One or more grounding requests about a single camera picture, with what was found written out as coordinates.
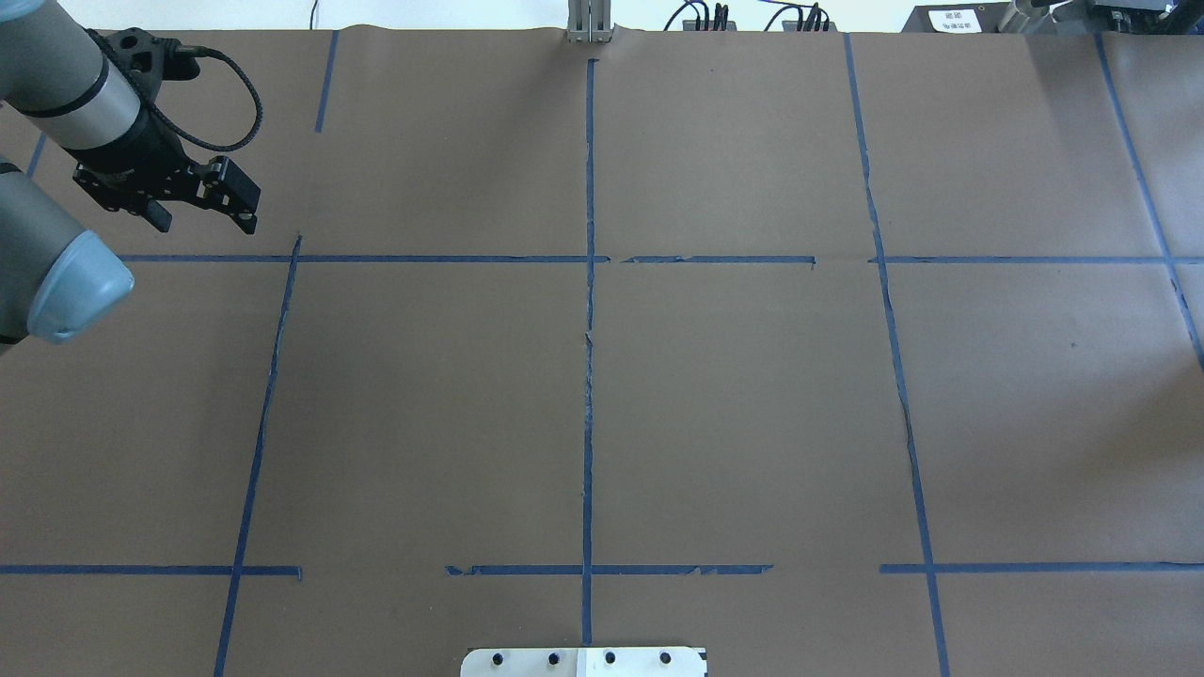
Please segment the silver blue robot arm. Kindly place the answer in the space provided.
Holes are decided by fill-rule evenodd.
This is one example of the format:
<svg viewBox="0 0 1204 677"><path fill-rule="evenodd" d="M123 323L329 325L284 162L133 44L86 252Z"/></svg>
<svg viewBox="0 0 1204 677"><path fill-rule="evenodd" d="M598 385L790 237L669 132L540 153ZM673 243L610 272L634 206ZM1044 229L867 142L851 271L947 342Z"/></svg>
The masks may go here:
<svg viewBox="0 0 1204 677"><path fill-rule="evenodd" d="M244 137L212 143L185 133L157 102L164 82L197 78L203 57L228 64L248 92ZM232 159L262 126L262 99L231 55L129 29L104 36L55 1L1 6L2 105L73 159L73 184L104 211L138 217L160 234L169 202L226 214L256 231L261 192ZM1 342L73 341L135 287L132 271L39 188L26 167L2 159Z"/></svg>

